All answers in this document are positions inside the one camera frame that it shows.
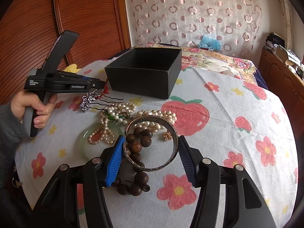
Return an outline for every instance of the metal bolt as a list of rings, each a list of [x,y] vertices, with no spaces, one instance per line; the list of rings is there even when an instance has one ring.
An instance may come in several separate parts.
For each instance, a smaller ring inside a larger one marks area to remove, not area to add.
[[[93,164],[99,164],[100,161],[101,161],[101,159],[100,159],[100,158],[97,158],[97,157],[94,158],[94,159],[92,159]]]
[[[204,159],[203,159],[203,163],[204,163],[204,164],[211,164],[211,160],[208,159],[208,158],[204,158]]]
[[[244,170],[244,167],[241,166],[240,164],[237,164],[237,165],[235,166],[235,168],[236,168],[237,170],[239,170],[239,171]]]
[[[67,169],[67,165],[66,164],[62,164],[60,167],[59,167],[60,170],[64,171]]]

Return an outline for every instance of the table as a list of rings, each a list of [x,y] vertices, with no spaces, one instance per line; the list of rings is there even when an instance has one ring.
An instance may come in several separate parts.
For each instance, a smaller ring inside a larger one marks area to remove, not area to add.
[[[79,74],[106,80],[107,64],[109,61],[93,62]],[[132,77],[122,77],[122,82],[127,78]],[[155,81],[137,78],[142,85]],[[288,116],[273,93],[197,68],[180,72],[170,100],[108,88],[110,96],[135,103],[136,111],[162,108],[175,112],[177,132],[186,136],[191,147],[198,148],[218,165],[242,164],[265,198],[277,227],[288,221],[297,192],[297,152]],[[16,152],[19,179],[32,207],[59,165],[83,165],[89,157],[100,155],[102,145],[84,154],[79,148],[81,132],[99,118],[95,110],[82,112],[80,103],[79,94],[58,95],[47,126],[34,139],[24,141]],[[154,138],[163,143],[161,133]],[[160,153],[159,147],[149,148],[143,154],[143,162],[164,160],[166,153]],[[200,189],[189,187],[179,155],[164,169],[149,173],[149,178],[151,191],[138,197],[121,196],[113,187],[104,189],[114,227],[189,227]],[[224,217],[224,191],[222,186],[216,227],[221,227]],[[86,227],[84,214],[80,221]]]

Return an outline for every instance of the wooden wardrobe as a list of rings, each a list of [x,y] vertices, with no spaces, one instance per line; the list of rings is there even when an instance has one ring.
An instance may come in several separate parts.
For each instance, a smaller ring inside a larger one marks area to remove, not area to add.
[[[23,89],[64,30],[80,34],[59,69],[131,47],[125,0],[13,0],[0,20],[0,104]]]

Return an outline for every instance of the yellow plush toy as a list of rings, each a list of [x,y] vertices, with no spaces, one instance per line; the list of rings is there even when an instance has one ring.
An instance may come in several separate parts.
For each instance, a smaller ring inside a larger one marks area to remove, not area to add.
[[[70,73],[77,73],[79,70],[81,69],[78,69],[76,64],[71,64],[67,66],[63,71]]]

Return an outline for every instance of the black box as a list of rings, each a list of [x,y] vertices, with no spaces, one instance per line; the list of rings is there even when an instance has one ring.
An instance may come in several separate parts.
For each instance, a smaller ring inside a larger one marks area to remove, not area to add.
[[[168,99],[181,71],[181,49],[134,48],[105,67],[113,90]]]

